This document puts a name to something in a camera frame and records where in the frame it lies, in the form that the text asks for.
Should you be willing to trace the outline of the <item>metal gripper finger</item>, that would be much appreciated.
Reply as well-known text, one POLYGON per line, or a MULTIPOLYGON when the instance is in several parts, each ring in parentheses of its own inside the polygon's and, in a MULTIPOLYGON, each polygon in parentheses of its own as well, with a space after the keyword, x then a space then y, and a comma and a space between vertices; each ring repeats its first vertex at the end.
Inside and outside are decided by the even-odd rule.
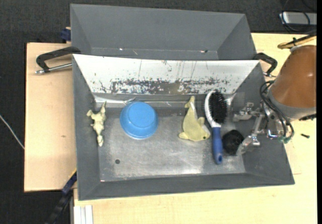
POLYGON ((257 137, 249 135, 238 146, 236 155, 241 156, 247 152, 253 151, 255 148, 258 148, 260 146, 261 146, 261 143, 257 139, 257 137))
POLYGON ((258 116, 260 108, 255 108, 254 103, 247 102, 245 106, 238 112, 234 113, 233 121, 246 121, 251 119, 253 116, 258 116))

